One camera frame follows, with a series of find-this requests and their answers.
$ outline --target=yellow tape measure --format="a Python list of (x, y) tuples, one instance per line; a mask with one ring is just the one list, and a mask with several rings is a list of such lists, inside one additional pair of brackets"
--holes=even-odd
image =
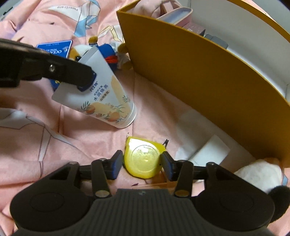
[(160, 154), (165, 150), (160, 143), (128, 137), (124, 155), (125, 167), (135, 177), (152, 178), (161, 171)]

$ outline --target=white tissue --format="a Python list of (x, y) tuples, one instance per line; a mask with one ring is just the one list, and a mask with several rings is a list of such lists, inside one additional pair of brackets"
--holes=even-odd
[(189, 158), (195, 166), (206, 166), (208, 162), (220, 164), (228, 155), (230, 149), (225, 143), (216, 135), (193, 156)]

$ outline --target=small figurine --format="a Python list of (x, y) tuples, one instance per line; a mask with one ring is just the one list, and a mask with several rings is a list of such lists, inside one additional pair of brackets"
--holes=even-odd
[[(89, 39), (89, 45), (76, 45), (70, 50), (70, 54), (68, 56), (69, 59), (79, 61), (87, 51), (89, 51), (92, 47), (97, 47), (106, 62), (109, 64), (112, 71), (117, 69), (129, 70), (132, 67), (129, 56), (127, 55), (127, 48), (124, 43), (113, 41), (109, 44), (103, 44), (101, 46), (98, 45), (98, 37), (94, 36)], [(55, 80), (51, 80), (51, 85), (53, 90), (55, 91), (59, 82)]]

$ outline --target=bird pattern on fabric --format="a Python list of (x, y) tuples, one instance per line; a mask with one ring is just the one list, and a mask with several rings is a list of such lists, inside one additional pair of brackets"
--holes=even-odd
[(101, 8), (96, 0), (88, 0), (80, 7), (58, 5), (51, 6), (49, 10), (59, 12), (75, 20), (77, 22), (75, 36), (85, 37), (86, 30), (91, 29), (91, 25), (97, 22)]
[(48, 128), (42, 121), (19, 110), (0, 108), (0, 127), (20, 130), (29, 124), (43, 127), (38, 161), (43, 161), (51, 137), (73, 146), (65, 137)]

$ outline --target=orange fruit illustration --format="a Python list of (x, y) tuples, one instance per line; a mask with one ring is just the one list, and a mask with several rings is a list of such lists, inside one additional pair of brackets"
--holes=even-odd
[(108, 118), (108, 121), (109, 122), (115, 122), (115, 121), (117, 121), (118, 119), (120, 118), (120, 114), (119, 114), (119, 112), (113, 112), (110, 116), (109, 116), (109, 118)]
[(86, 113), (88, 114), (88, 115), (91, 115), (91, 114), (93, 114), (95, 112), (95, 107), (93, 106), (93, 105), (89, 105), (88, 106), (88, 109), (86, 110)]

